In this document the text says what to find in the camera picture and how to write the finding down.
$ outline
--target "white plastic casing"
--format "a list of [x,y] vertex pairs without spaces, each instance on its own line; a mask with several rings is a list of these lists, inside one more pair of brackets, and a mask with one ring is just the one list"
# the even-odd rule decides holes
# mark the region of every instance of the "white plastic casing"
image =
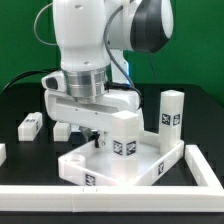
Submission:
[[18,127],[19,141],[33,141],[43,125],[42,114],[30,113]]
[[71,135],[71,125],[58,121],[54,126],[53,132],[55,142],[67,142]]
[[167,36],[170,38],[173,33],[173,12],[170,4],[170,0],[162,1],[162,23],[163,29]]
[[44,78],[42,78],[41,82],[42,82],[42,85],[45,89],[50,89],[50,88],[48,88],[47,83],[46,83],[47,79],[49,79],[49,78],[55,78],[56,79],[56,81],[58,83],[57,91],[63,92],[63,93],[66,92],[67,86],[66,86],[65,77],[64,77],[64,74],[63,74],[62,71],[53,72],[50,75],[47,75]]
[[53,13],[63,70],[91,71],[110,64],[103,44],[104,1],[54,0]]
[[4,163],[5,160],[6,160],[5,144],[0,144],[0,166]]

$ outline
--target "green wall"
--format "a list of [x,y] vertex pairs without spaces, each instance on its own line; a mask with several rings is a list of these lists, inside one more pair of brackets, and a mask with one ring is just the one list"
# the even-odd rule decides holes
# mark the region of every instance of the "green wall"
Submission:
[[[39,43],[33,34],[36,15],[48,0],[1,0],[0,7],[0,88],[19,73],[56,66],[56,47]],[[43,39],[54,41],[52,20],[41,17],[38,31]]]
[[[159,83],[196,84],[224,105],[224,0],[171,0],[175,17],[172,40],[151,55]],[[58,51],[39,43],[33,22],[50,0],[1,0],[0,88],[27,71],[58,65]],[[39,33],[54,41],[49,15],[43,15]],[[155,83],[145,53],[125,52],[136,83]],[[37,81],[40,78],[28,79]]]

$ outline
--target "black tabletop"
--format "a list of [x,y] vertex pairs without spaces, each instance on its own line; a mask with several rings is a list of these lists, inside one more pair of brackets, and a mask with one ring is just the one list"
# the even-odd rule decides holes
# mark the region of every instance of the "black tabletop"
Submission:
[[[224,186],[224,109],[194,85],[137,85],[144,96],[145,129],[158,132],[160,93],[185,93],[182,139],[197,144]],[[19,142],[17,128],[28,113],[42,112],[43,127],[33,142]],[[52,121],[39,84],[18,84],[0,96],[0,143],[7,160],[0,167],[0,185],[72,185],[58,177],[57,158],[85,143],[72,133],[66,143],[53,141]],[[184,159],[155,185],[196,185]],[[0,212],[0,223],[224,223],[223,213],[35,213]]]

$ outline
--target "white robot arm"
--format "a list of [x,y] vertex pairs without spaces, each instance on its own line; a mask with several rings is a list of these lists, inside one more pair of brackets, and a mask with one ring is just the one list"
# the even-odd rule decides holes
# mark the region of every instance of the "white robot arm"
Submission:
[[[116,10],[105,42],[105,28]],[[54,120],[110,131],[110,115],[121,110],[137,113],[139,97],[133,91],[106,88],[111,60],[105,46],[158,51],[173,30],[170,0],[54,0],[53,15],[62,71],[42,80],[48,114]]]

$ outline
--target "white block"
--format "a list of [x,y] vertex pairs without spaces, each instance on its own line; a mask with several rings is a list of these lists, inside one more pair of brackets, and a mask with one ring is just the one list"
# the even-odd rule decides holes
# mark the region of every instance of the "white block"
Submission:
[[0,144],[0,166],[4,163],[5,160],[6,160],[5,144]]
[[169,90],[161,94],[159,142],[161,155],[180,142],[184,93]]
[[33,141],[43,125],[42,114],[30,113],[18,128],[19,141]]
[[111,173],[122,181],[127,181],[130,178],[135,178],[138,174],[139,158],[137,155],[123,159],[118,155],[112,155],[111,158]]
[[113,152],[124,158],[137,153],[140,120],[137,114],[121,111],[112,116]]
[[71,135],[71,125],[68,123],[57,122],[53,129],[54,141],[67,142]]

